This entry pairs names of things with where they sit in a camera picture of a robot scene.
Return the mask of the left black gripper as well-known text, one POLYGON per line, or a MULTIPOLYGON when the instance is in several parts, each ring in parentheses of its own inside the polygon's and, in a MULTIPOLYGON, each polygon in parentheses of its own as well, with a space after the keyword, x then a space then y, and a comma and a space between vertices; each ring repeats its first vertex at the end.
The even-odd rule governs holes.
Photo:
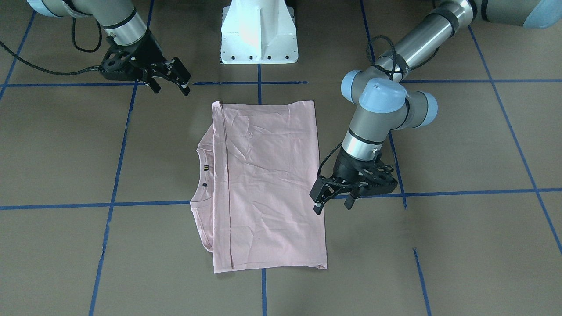
POLYGON ((392 176, 394 171, 391 165, 381 160, 380 150, 374 151, 374 158, 361 161, 339 150, 335 161, 333 174, 325 177, 321 174, 323 165, 330 156, 321 163, 317 171, 317 180, 310 192, 314 201, 314 212, 321 214, 325 204, 339 194, 348 194, 344 206, 350 210, 354 202, 361 197, 389 194, 398 186, 397 180, 392 176))

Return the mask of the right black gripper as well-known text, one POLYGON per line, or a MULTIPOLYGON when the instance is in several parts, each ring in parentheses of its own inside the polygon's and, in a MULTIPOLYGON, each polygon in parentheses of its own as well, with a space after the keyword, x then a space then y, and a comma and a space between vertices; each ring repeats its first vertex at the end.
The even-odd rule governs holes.
POLYGON ((112 36, 106 38, 110 44, 100 65, 100 74, 112 81, 138 81, 147 85, 154 93, 160 92, 156 77, 177 85, 183 95, 188 96, 190 72, 177 57, 167 60, 150 30, 131 45, 118 45, 112 36))

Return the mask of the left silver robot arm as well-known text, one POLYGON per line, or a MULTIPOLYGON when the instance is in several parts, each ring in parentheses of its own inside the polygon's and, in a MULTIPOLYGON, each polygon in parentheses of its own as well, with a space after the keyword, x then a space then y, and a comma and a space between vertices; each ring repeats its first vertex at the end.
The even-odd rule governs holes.
POLYGON ((343 141, 336 146, 333 173, 317 174, 310 192, 314 212, 347 194, 345 207, 351 209, 361 197, 389 194, 398 186, 393 168, 381 160, 381 147, 392 130, 420 128, 437 116, 437 100, 429 93, 408 92, 401 81, 424 66, 440 46, 476 19, 486 22, 545 29, 561 18, 559 0, 442 0, 425 18, 393 43, 389 50, 363 71, 353 70, 341 82, 341 94, 357 106, 343 141))

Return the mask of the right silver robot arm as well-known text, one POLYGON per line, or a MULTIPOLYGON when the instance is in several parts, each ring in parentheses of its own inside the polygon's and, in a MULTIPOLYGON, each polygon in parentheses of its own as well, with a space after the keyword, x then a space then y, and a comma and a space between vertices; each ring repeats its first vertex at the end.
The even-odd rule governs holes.
POLYGON ((112 81, 141 82, 160 92, 157 78, 189 95, 190 73, 179 58, 167 60, 162 48, 130 0, 30 0, 36 12, 62 18, 93 17, 107 33, 110 44, 100 66, 93 67, 112 81))

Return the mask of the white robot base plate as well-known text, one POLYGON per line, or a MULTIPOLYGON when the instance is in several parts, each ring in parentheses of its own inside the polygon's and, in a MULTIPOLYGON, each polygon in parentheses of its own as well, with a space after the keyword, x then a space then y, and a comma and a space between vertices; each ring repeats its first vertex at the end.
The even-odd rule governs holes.
POLYGON ((231 1, 222 9, 221 63, 296 63, 295 7, 292 0, 231 1))

